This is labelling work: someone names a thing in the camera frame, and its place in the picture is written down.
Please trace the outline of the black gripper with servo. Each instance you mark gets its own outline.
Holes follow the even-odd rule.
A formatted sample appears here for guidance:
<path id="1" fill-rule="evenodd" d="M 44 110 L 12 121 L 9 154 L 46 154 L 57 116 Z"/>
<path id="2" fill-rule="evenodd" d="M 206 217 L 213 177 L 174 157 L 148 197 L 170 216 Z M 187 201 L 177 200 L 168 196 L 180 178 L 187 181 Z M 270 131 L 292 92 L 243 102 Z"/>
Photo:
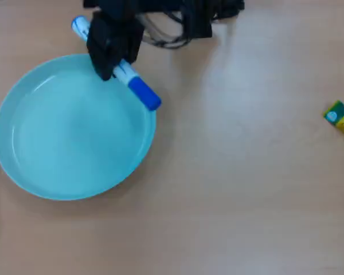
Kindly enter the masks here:
<path id="1" fill-rule="evenodd" d="M 114 56 L 107 50 L 117 49 L 118 63 L 136 61 L 143 39 L 144 26 L 134 18 L 120 21 L 112 19 L 103 11 L 92 14 L 87 38 L 87 49 L 95 72 L 103 81 L 108 81 L 116 67 Z"/>

